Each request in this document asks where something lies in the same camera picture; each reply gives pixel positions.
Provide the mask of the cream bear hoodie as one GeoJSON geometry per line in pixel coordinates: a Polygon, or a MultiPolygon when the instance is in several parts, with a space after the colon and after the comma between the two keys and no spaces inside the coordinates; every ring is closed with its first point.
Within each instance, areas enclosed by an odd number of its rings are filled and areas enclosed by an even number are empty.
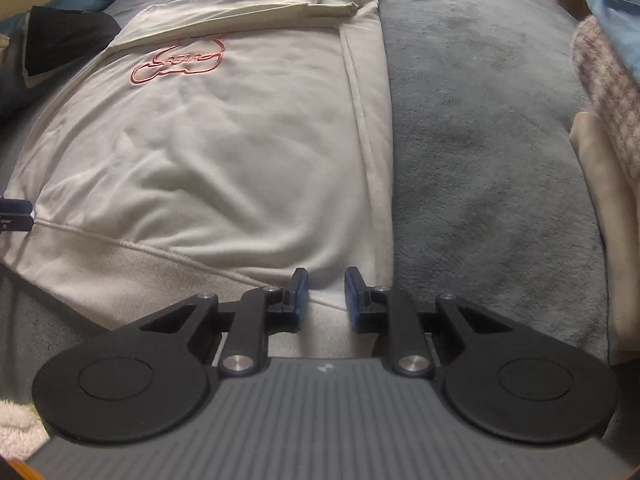
{"type": "Polygon", "coordinates": [[[168,0],[32,126],[8,192],[35,224],[1,260],[107,328],[304,268],[303,331],[270,350],[361,356],[344,273],[392,279],[392,187],[378,0],[168,0]]]}

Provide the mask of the grey fleece bed blanket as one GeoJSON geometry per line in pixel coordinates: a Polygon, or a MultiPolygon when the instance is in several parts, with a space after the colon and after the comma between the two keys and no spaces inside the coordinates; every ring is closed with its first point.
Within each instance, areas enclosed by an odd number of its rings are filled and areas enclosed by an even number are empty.
{"type": "MultiPolygon", "coordinates": [[[[117,0],[121,28],[153,4],[117,0]]],[[[393,276],[454,292],[608,358],[596,214],[568,133],[586,97],[575,23],[549,0],[378,0],[393,133],[393,276]]],[[[1,189],[43,110],[1,123],[1,189]]],[[[104,330],[1,260],[1,394],[28,403],[50,356],[104,330]]]]}

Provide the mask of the black folded garment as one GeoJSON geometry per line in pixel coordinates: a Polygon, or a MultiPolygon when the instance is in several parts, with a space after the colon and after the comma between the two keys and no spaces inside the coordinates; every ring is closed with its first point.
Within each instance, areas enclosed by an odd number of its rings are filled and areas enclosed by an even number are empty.
{"type": "Polygon", "coordinates": [[[23,54],[26,75],[43,76],[97,55],[119,33],[119,24],[104,12],[33,6],[26,22],[23,54]]]}

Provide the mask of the white green fluffy sleeve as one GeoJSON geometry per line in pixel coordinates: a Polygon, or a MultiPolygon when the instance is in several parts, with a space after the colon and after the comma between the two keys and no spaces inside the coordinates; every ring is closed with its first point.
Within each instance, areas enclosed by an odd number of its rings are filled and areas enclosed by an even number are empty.
{"type": "Polygon", "coordinates": [[[32,404],[0,402],[0,445],[5,458],[26,460],[49,440],[32,404]]]}

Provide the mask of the beige folded garment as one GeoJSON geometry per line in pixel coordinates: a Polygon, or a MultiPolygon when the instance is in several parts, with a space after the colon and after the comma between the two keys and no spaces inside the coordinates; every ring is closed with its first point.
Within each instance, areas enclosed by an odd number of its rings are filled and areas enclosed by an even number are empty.
{"type": "Polygon", "coordinates": [[[595,114],[578,113],[570,144],[582,166],[604,241],[608,278],[610,362],[639,356],[639,242],[637,209],[608,133],[595,114]]]}

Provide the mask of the pink tweed folded garment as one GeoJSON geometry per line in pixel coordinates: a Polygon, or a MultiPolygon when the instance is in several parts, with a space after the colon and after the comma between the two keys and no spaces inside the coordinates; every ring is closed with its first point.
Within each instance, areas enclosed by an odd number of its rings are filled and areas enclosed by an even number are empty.
{"type": "Polygon", "coordinates": [[[572,63],[591,107],[608,130],[623,174],[639,185],[639,84],[594,16],[575,30],[572,63]]]}

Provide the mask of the blue folded garment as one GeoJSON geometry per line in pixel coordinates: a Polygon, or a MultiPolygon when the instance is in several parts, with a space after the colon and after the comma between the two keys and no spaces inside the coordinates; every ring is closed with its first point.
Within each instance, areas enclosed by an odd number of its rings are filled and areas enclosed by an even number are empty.
{"type": "Polygon", "coordinates": [[[608,42],[639,81],[639,0],[586,0],[608,42]]]}

